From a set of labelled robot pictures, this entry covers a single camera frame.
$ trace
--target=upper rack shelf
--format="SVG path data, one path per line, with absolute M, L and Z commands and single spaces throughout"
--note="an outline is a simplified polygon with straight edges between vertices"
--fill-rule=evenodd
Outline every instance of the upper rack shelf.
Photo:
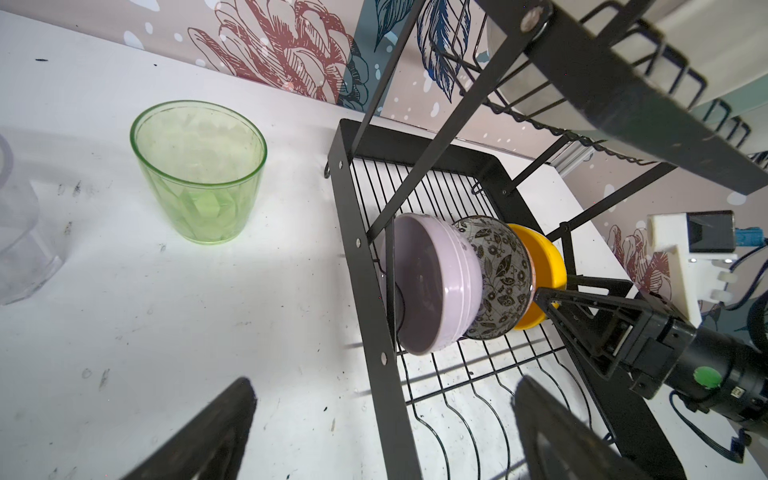
M 463 0 L 460 16 L 469 15 L 472 1 Z M 506 12 L 508 6 L 494 0 L 476 2 L 485 10 L 485 17 L 474 48 L 461 48 L 456 36 L 441 48 L 433 41 L 435 36 L 431 32 L 427 34 L 433 51 L 454 67 L 446 70 L 453 76 L 462 96 L 484 71 L 484 62 L 478 60 L 478 48 L 488 20 L 492 19 L 507 36 L 521 33 L 521 25 L 511 21 Z M 737 150 L 751 134 L 751 128 L 741 118 L 731 117 L 724 101 L 712 100 L 707 116 L 702 119 L 687 112 L 702 98 L 707 81 L 691 68 L 681 52 L 666 43 L 663 33 L 640 18 L 651 3 L 630 0 L 625 8 L 615 0 L 608 0 L 577 22 L 556 4 L 538 2 L 543 7 L 541 15 L 551 12 L 545 19 L 544 30 L 525 49 L 527 61 L 516 65 L 496 84 L 493 95 L 498 100 L 488 97 L 483 103 L 496 114 L 510 114 L 518 122 L 527 121 L 537 129 L 546 128 L 552 134 L 564 135 L 570 141 L 579 141 L 633 163 L 666 161 L 742 194 L 768 185 L 768 173 L 763 165 Z M 537 2 L 530 2 L 530 11 L 538 8 L 534 5 Z M 584 24 L 608 12 L 616 13 L 597 37 L 593 37 Z M 617 44 L 636 38 L 653 45 L 649 53 L 629 62 L 612 50 Z M 677 69 L 666 91 L 652 86 L 650 81 L 662 62 L 664 67 Z M 547 81 L 514 99 L 505 98 L 499 88 L 503 89 L 532 65 Z M 471 83 L 462 84 L 458 78 L 460 71 Z M 681 98 L 684 95 L 680 94 L 680 86 L 686 83 L 687 90 L 693 94 Z M 557 89 L 559 100 L 529 114 L 515 109 L 550 85 Z M 594 132 L 596 135 L 587 136 L 535 119 L 566 102 L 598 130 Z M 712 129 L 702 123 L 713 121 Z M 614 145 L 621 145 L 619 142 L 624 144 L 620 148 L 623 153 L 611 150 Z

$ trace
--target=black stain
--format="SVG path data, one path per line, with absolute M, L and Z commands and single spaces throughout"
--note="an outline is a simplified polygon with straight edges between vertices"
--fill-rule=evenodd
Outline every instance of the black stain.
M 107 386 L 107 381 L 109 381 L 109 369 L 106 369 L 104 373 L 101 374 L 101 381 L 98 384 L 98 391 L 104 389 L 105 386 Z

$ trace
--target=screw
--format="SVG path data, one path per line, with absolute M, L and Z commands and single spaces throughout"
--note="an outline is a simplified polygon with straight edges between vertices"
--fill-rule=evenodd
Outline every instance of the screw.
M 533 30 L 533 27 L 538 25 L 538 20 L 541 18 L 541 14 L 544 13 L 542 7 L 532 8 L 531 11 L 525 14 L 525 17 L 520 21 L 520 31 L 528 33 Z

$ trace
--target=yellow bowl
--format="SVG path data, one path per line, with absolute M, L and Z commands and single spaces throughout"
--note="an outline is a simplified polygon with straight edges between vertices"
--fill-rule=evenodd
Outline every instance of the yellow bowl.
M 536 272 L 536 284 L 534 289 L 540 286 L 548 286 L 565 290 L 565 282 L 568 276 L 565 272 L 565 262 L 558 248 L 547 237 L 536 230 L 523 227 L 522 225 L 508 224 L 510 228 L 520 237 L 528 253 L 531 255 Z M 532 303 L 528 310 L 523 314 L 515 330 L 525 330 L 537 326 L 543 322 L 547 316 L 541 311 L 535 303 Z

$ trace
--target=black metal dish rack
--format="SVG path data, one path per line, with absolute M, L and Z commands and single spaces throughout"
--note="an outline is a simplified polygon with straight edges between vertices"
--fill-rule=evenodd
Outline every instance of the black metal dish rack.
M 469 1 L 466 0 L 462 15 Z M 326 176 L 330 175 L 333 182 L 387 475 L 389 478 L 421 478 L 422 474 L 428 473 L 440 478 L 457 478 L 457 475 L 464 478 L 466 472 L 471 471 L 472 477 L 476 473 L 478 479 L 508 478 L 523 459 L 513 458 L 511 453 L 511 445 L 517 439 L 514 420 L 510 421 L 506 416 L 511 411 L 508 403 L 512 394 L 507 375 L 511 372 L 523 375 L 525 370 L 536 372 L 543 379 L 542 383 L 551 381 L 549 385 L 554 386 L 555 392 L 560 392 L 568 408 L 574 402 L 585 404 L 587 410 L 583 420 L 590 427 L 593 399 L 608 430 L 606 440 L 615 442 L 625 458 L 633 460 L 649 475 L 685 478 L 682 466 L 645 401 L 627 388 L 628 375 L 617 374 L 610 382 L 600 379 L 570 344 L 559 338 L 548 321 L 532 330 L 513 331 L 491 342 L 461 339 L 446 349 L 449 351 L 445 354 L 414 357 L 399 348 L 395 328 L 394 272 L 390 268 L 384 274 L 379 268 L 380 254 L 386 255 L 387 265 L 394 265 L 396 252 L 391 248 L 394 242 L 386 242 L 386 252 L 377 252 L 373 243 L 380 234 L 392 238 L 392 219 L 396 214 L 423 212 L 451 222 L 468 215 L 484 214 L 541 231 L 517 186 L 571 141 L 604 150 L 599 141 L 530 118 L 541 111 L 530 117 L 520 114 L 512 109 L 514 101 L 508 102 L 498 93 L 498 86 L 515 73 L 506 74 L 521 53 L 525 53 L 528 63 L 535 65 L 564 99 L 595 127 L 669 162 L 659 163 L 548 233 L 547 237 L 552 241 L 562 239 L 570 274 L 576 274 L 571 230 L 677 166 L 742 194 L 752 193 L 768 184 L 768 174 L 762 168 L 763 158 L 758 160 L 756 157 L 753 161 L 735 148 L 750 134 L 740 119 L 728 118 L 726 113 L 713 134 L 674 103 L 670 97 L 674 94 L 674 85 L 668 94 L 660 93 L 642 79 L 643 73 L 638 74 L 633 66 L 611 51 L 611 45 L 622 38 L 643 35 L 654 41 L 657 48 L 650 58 L 640 59 L 633 65 L 644 66 L 645 71 L 650 72 L 655 61 L 666 58 L 680 66 L 675 83 L 683 76 L 691 76 L 700 83 L 697 97 L 701 96 L 706 81 L 690 69 L 683 55 L 664 43 L 661 33 L 641 19 L 653 0 L 600 5 L 590 15 L 603 9 L 617 13 L 597 37 L 548 0 L 514 4 L 476 1 L 487 14 L 483 27 L 489 16 L 507 34 L 507 40 L 484 67 L 477 62 L 477 44 L 471 61 L 458 55 L 455 48 L 439 51 L 446 61 L 455 62 L 457 75 L 463 69 L 471 78 L 472 86 L 467 89 L 460 81 L 456 82 L 462 100 L 434 139 L 369 124 L 425 4 L 425 0 L 415 0 L 363 122 L 341 120 L 328 154 Z M 492 94 L 498 102 L 491 101 L 489 96 Z M 495 156 L 451 144 L 481 104 L 488 105 L 495 113 L 508 113 L 516 121 L 547 128 L 560 137 L 511 179 Z M 713 114 L 715 107 L 713 102 L 708 115 Z M 631 157 L 618 156 L 638 162 Z M 382 275 L 386 278 L 384 302 L 379 290 Z M 390 306 L 386 311 L 385 302 Z M 551 374 L 554 369 L 567 374 L 565 378 L 572 379 L 573 384 L 565 386 L 557 382 Z M 575 373 L 581 377 L 590 398 Z M 499 392 L 506 392 L 502 393 L 502 403 L 486 398 L 481 391 L 488 382 Z M 568 389 L 571 398 L 565 392 Z M 454 394 L 458 393 L 469 396 L 477 407 L 461 410 L 455 403 Z M 431 411 L 435 401 L 442 401 L 444 412 L 441 415 L 447 413 L 458 429 L 466 433 L 467 438 L 463 439 L 466 450 L 457 452 L 446 445 L 442 437 L 453 433 L 448 434 L 444 429 L 438 432 L 434 422 L 424 418 L 425 410 L 429 408 Z M 473 430 L 466 419 L 470 412 L 479 409 L 490 415 L 491 423 L 497 422 L 500 426 L 493 434 L 496 443 L 501 445 L 501 458 L 494 460 L 495 463 L 488 463 L 484 447 L 488 443 L 479 438 L 480 432 Z M 430 448 L 437 451 L 437 456 L 430 456 L 424 464 L 420 463 L 416 448 L 416 429 L 420 435 L 432 439 L 429 440 Z M 419 446 L 424 450 L 421 440 Z

